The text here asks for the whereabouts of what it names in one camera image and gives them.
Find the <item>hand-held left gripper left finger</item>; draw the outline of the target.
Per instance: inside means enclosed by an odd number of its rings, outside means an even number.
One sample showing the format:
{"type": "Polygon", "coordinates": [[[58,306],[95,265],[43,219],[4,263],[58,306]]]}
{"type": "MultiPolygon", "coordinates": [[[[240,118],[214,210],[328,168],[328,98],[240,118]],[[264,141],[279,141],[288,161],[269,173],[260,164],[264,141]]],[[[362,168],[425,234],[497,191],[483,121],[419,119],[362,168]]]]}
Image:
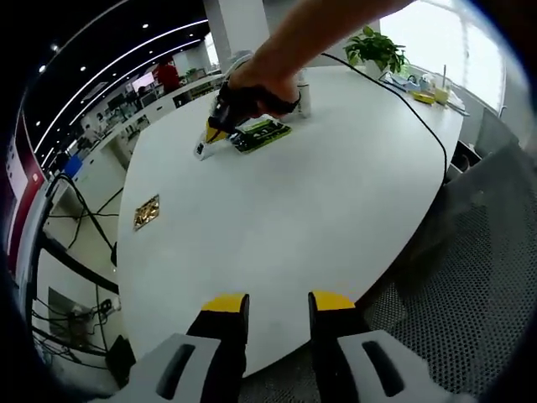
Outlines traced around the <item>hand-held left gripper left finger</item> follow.
{"type": "Polygon", "coordinates": [[[208,301],[185,334],[176,333],[131,369],[108,402],[236,402],[246,369],[248,294],[208,301]]]}

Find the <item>person's right hand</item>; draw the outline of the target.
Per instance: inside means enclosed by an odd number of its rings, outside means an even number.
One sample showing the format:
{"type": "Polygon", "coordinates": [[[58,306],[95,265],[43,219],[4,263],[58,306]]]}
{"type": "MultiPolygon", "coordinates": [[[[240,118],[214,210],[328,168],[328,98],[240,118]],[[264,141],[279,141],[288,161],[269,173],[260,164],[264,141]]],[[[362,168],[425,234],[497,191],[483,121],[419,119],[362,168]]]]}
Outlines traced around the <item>person's right hand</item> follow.
{"type": "Polygon", "coordinates": [[[241,64],[228,79],[228,87],[233,90],[247,87],[262,87],[278,99],[295,103],[300,100],[300,93],[293,75],[285,73],[274,76],[268,62],[257,62],[254,58],[241,64]]]}

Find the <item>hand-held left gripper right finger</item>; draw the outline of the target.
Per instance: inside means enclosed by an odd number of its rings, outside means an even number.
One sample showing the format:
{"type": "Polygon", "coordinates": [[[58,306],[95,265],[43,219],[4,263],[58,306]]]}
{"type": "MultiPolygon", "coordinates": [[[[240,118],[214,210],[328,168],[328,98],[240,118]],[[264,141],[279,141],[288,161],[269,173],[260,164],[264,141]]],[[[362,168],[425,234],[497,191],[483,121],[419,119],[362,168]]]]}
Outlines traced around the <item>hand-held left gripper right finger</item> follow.
{"type": "Polygon", "coordinates": [[[323,402],[473,402],[436,384],[428,364],[389,333],[367,332],[346,296],[308,294],[310,348],[323,402]]]}

